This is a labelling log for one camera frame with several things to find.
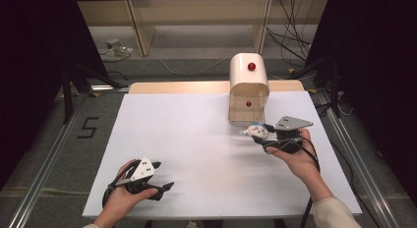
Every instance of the aluminum rail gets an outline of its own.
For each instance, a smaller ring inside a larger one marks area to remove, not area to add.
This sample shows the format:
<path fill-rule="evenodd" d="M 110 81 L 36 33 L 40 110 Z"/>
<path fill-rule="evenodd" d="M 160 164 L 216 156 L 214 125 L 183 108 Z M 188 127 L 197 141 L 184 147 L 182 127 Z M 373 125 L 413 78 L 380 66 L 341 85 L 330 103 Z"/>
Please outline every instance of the aluminum rail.
<path fill-rule="evenodd" d="M 55 165 L 56 159 L 58 158 L 62 148 L 64 147 L 65 142 L 71 132 L 75 119 L 77 118 L 78 113 L 80 112 L 81 107 L 88 98 L 87 93 L 80 94 L 77 97 L 76 110 L 73 116 L 69 119 L 68 123 L 65 124 L 55 140 L 53 146 L 49 150 L 48 155 L 46 156 L 43 164 L 34 178 L 33 183 L 31 184 L 27 194 L 22 199 L 20 205 L 18 206 L 10 224 L 10 228 L 20 228 L 25 227 L 26 222 L 29 219 L 29 216 L 34 208 L 34 205 L 37 202 L 37 199 L 40 196 L 43 186 L 45 185 L 53 166 Z"/>
<path fill-rule="evenodd" d="M 327 95 L 319 93 L 319 99 L 322 103 L 330 102 Z M 381 219 L 384 227 L 399 227 L 397 220 L 395 219 L 392 209 L 383 196 L 382 191 L 378 187 L 370 171 L 368 170 L 364 160 L 362 159 L 358 149 L 356 148 L 353 140 L 350 138 L 343 125 L 341 119 L 337 118 L 335 114 L 330 110 L 328 111 L 330 121 L 339 136 L 344 149 L 351 161 L 352 167 L 358 174 L 360 181 L 362 182 L 368 197 L 374 206 L 375 211 Z"/>

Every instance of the red dot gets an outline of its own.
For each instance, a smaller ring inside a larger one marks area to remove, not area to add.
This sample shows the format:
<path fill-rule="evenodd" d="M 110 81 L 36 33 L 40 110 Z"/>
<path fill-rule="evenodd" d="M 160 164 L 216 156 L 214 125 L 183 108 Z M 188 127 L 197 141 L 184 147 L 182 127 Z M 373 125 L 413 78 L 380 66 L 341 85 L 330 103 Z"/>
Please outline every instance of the red dot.
<path fill-rule="evenodd" d="M 248 64 L 248 70 L 249 71 L 254 71 L 256 68 L 257 68 L 257 66 L 254 63 Z"/>

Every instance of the plastic container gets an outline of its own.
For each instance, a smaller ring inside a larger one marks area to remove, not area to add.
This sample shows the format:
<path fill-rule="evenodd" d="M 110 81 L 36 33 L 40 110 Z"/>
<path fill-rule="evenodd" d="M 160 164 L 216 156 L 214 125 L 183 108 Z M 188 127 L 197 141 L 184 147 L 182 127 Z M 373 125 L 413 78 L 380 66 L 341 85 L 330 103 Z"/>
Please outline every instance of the plastic container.
<path fill-rule="evenodd" d="M 265 122 L 269 96 L 264 59 L 256 53 L 240 53 L 230 61 L 229 122 L 249 127 Z"/>

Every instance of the gray carpet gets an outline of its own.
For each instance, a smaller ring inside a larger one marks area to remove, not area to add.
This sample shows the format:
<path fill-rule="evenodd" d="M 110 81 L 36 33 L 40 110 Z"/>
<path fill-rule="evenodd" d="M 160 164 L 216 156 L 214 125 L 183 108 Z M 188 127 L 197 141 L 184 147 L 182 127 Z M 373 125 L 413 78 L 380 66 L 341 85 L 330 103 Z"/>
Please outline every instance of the gray carpet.
<path fill-rule="evenodd" d="M 163 61 L 171 71 L 190 74 L 197 73 L 219 60 Z M 287 67 L 284 62 L 270 59 L 266 60 L 265 63 L 268 72 L 271 74 L 268 76 L 270 79 L 288 77 L 288 74 L 282 71 Z M 135 82 L 216 81 L 228 80 L 229 60 L 224 60 L 195 76 L 169 73 L 159 60 L 124 61 L 105 65 L 109 72 L 120 72 L 129 80 L 125 81 L 118 73 L 109 73 L 111 79 L 126 84 Z M 101 84 L 96 80 L 91 80 L 91 83 Z M 311 87 L 312 79 L 303 81 L 303 84 L 306 88 Z M 121 92 L 101 93 L 98 97 L 92 96 L 85 101 L 26 227 L 83 227 L 90 222 L 90 220 L 82 218 L 81 214 L 116 120 L 123 94 Z M 312 99 L 314 102 L 318 101 L 316 95 L 312 95 Z M 0 227 L 7 227 L 9 224 L 13 213 L 31 185 L 49 149 L 53 146 L 63 126 L 63 113 L 63 99 L 58 94 L 54 106 L 51 106 L 49 118 L 44 123 L 42 131 L 39 132 L 33 147 L 25 154 L 9 182 L 0 193 Z M 83 137 L 91 133 L 91 130 L 83 130 L 87 118 L 93 118 L 88 121 L 87 126 L 95 127 L 96 131 L 92 138 L 85 139 Z M 352 114 L 342 116 L 342 121 L 352 140 L 358 146 L 372 176 L 383 191 L 392 212 L 400 223 L 400 227 L 417 227 L 417 219 L 415 219 L 417 209 L 415 205 L 403 191 L 384 159 L 375 154 L 377 149 L 360 119 Z M 328 133 L 328 138 L 339 145 L 341 153 L 345 154 L 328 116 L 323 117 L 322 122 Z M 350 178 L 347 163 L 339 155 L 339 152 L 336 155 L 346 177 Z M 354 177 L 353 185 L 364 204 L 371 208 L 371 212 L 378 219 L 378 215 L 357 176 Z M 356 219 L 363 227 L 376 227 L 366 210 Z M 298 227 L 300 224 L 300 218 L 294 217 L 284 220 L 287 227 Z M 271 224 L 270 220 L 227 221 L 224 227 L 267 228 L 271 227 Z M 181 224 L 162 222 L 154 225 L 155 227 L 178 227 Z M 117 227 L 143 226 L 144 221 L 124 220 Z M 314 227 L 312 217 L 309 218 L 307 227 Z"/>

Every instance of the white paper sheet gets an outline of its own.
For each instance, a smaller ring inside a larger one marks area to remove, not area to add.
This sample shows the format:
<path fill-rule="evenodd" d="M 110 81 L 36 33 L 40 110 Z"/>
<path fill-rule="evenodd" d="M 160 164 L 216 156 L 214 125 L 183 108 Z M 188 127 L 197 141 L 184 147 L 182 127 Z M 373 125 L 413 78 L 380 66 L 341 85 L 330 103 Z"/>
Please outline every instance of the white paper sheet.
<path fill-rule="evenodd" d="M 109 139 L 83 216 L 96 217 L 107 185 L 120 166 L 149 157 L 162 164 L 149 183 L 175 182 L 161 201 L 146 200 L 130 216 L 141 219 L 267 218 L 301 215 L 309 194 L 286 164 L 264 153 L 229 125 L 227 93 L 127 94 Z M 353 213 L 352 194 L 307 92 L 272 92 L 266 120 L 283 115 L 309 127 L 322 175 Z"/>

